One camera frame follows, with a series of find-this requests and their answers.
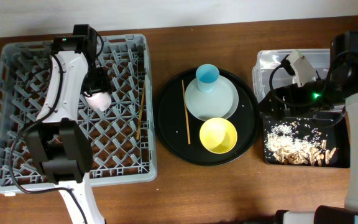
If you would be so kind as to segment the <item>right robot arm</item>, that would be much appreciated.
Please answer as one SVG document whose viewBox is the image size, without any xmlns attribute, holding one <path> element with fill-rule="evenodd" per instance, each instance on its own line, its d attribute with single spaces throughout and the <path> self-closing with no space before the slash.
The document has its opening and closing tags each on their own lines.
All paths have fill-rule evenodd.
<svg viewBox="0 0 358 224">
<path fill-rule="evenodd" d="M 358 32 L 347 31 L 331 42 L 330 67 L 325 79 L 315 80 L 316 72 L 307 68 L 296 52 L 277 66 L 296 77 L 297 83 L 274 88 L 259 103 L 263 114 L 277 120 L 343 105 L 350 132 L 350 179 L 343 208 L 319 206 L 313 212 L 279 210 L 274 223 L 358 223 Z"/>
</svg>

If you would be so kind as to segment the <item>yellow bowl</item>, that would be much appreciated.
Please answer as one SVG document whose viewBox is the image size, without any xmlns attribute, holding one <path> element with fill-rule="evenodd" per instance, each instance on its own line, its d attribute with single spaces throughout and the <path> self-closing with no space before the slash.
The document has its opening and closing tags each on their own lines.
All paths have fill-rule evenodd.
<svg viewBox="0 0 358 224">
<path fill-rule="evenodd" d="M 213 154 L 228 153 L 238 140 L 235 126 L 224 118 L 205 121 L 200 127 L 199 137 L 203 147 Z"/>
</svg>

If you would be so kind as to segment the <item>food scraps pile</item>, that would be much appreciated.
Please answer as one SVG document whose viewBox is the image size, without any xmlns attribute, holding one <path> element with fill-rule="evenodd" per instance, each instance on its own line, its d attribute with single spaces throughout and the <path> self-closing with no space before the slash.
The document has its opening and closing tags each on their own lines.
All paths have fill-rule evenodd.
<svg viewBox="0 0 358 224">
<path fill-rule="evenodd" d="M 328 136 L 318 128 L 298 121 L 274 124 L 266 129 L 265 152 L 284 165 L 323 166 L 330 164 L 338 148 L 328 148 Z"/>
</svg>

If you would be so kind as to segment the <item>pink cup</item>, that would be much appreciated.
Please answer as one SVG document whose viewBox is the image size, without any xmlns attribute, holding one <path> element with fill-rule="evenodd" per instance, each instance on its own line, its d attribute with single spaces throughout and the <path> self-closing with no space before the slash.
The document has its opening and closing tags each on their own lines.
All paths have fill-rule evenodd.
<svg viewBox="0 0 358 224">
<path fill-rule="evenodd" d="M 89 107 L 94 111 L 106 111 L 111 105 L 111 96 L 106 92 L 100 92 L 92 94 L 92 96 L 86 96 L 85 100 Z"/>
</svg>

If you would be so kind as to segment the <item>light blue cup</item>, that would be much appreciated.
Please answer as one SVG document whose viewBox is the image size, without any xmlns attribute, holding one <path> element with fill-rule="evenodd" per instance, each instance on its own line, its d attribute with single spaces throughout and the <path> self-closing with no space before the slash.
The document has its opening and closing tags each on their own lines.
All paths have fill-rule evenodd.
<svg viewBox="0 0 358 224">
<path fill-rule="evenodd" d="M 196 69 L 197 86 L 203 93 L 213 91 L 218 78 L 219 70 L 212 64 L 203 64 Z"/>
</svg>

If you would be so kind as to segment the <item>grey plate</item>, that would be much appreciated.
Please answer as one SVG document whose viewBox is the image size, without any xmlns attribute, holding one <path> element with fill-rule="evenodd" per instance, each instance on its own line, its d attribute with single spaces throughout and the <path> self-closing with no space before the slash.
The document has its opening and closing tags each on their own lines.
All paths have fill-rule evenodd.
<svg viewBox="0 0 358 224">
<path fill-rule="evenodd" d="M 193 79 L 185 90 L 185 103 L 188 111 L 202 121 L 228 119 L 237 109 L 239 94 L 234 84 L 223 76 L 218 78 L 214 90 L 209 93 L 201 92 L 196 79 Z"/>
</svg>

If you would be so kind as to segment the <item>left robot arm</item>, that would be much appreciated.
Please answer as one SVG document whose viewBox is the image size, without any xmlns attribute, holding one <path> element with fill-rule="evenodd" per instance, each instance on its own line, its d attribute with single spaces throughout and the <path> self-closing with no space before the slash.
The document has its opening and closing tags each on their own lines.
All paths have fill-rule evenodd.
<svg viewBox="0 0 358 224">
<path fill-rule="evenodd" d="M 111 104 L 109 76 L 96 64 L 102 43 L 88 24 L 75 25 L 71 36 L 53 40 L 44 105 L 17 136 L 24 139 L 37 172 L 53 184 L 50 190 L 63 197 L 73 223 L 105 223 L 90 186 L 93 151 L 78 125 L 81 96 L 94 111 Z"/>
</svg>

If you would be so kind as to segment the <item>wooden chopstick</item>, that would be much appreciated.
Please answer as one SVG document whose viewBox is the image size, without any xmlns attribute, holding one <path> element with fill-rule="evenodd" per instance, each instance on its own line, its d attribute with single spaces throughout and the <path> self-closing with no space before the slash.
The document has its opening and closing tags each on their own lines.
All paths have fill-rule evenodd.
<svg viewBox="0 0 358 224">
<path fill-rule="evenodd" d="M 181 88 L 182 88 L 182 95 L 183 95 L 183 106 L 184 106 L 184 111 L 185 111 L 185 123 L 186 123 L 186 135 L 187 135 L 187 141 L 188 144 L 191 144 L 191 136 L 190 136 L 190 126 L 189 126 L 189 122 L 188 122 L 188 110 L 186 107 L 186 100 L 185 100 L 185 85 L 184 85 L 184 81 L 181 81 Z"/>
<path fill-rule="evenodd" d="M 141 96 L 141 102 L 140 102 L 140 107 L 139 107 L 139 120 L 138 120 L 138 125 L 137 125 L 136 140 L 140 139 L 142 114 L 143 114 L 143 110 L 144 110 L 144 99 L 145 99 L 145 81 L 143 83 L 142 96 Z"/>
</svg>

